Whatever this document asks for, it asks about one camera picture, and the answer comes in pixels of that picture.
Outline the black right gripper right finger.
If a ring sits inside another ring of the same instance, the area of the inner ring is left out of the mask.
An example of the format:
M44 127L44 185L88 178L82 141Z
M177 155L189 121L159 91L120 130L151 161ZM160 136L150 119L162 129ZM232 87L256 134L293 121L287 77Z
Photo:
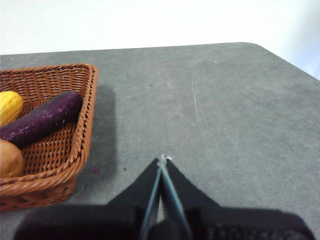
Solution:
M276 209L223 207L191 183L168 158L161 160L164 189L194 240L313 240L298 215Z

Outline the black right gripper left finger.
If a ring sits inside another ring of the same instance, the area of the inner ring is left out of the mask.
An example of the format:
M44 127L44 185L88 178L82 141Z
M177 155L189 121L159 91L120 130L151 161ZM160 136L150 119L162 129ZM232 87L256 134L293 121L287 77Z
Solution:
M160 168L154 159L106 204L56 205L27 214L16 240L137 240L158 216Z

